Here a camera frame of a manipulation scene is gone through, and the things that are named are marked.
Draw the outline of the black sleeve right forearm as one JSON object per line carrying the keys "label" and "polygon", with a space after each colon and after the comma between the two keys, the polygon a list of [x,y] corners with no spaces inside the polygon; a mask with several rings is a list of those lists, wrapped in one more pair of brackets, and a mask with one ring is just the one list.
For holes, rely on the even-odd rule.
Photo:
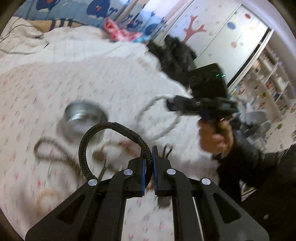
{"label": "black sleeve right forearm", "polygon": [[269,234],[295,240],[295,145],[263,153],[234,132],[234,146],[220,160],[219,187]]}

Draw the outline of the person's right hand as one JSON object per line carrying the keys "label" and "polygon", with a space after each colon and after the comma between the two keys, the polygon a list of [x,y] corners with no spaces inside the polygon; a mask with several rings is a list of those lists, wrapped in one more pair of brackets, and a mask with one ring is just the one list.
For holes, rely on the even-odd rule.
{"label": "person's right hand", "polygon": [[208,121],[200,119],[198,124],[201,149],[214,155],[227,156],[234,145],[234,136],[229,121],[222,120],[218,123],[219,133]]}

